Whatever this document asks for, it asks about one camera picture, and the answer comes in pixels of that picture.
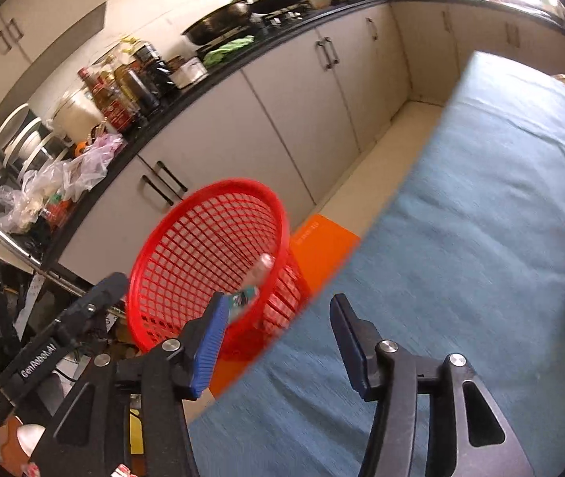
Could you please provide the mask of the white gloved left hand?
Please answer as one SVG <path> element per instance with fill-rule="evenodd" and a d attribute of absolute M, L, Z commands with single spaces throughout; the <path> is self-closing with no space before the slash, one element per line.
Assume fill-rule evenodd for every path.
<path fill-rule="evenodd" d="M 27 457 L 31 457 L 43 434 L 45 434 L 45 427 L 39 424 L 22 424 L 17 428 L 17 441 Z"/>

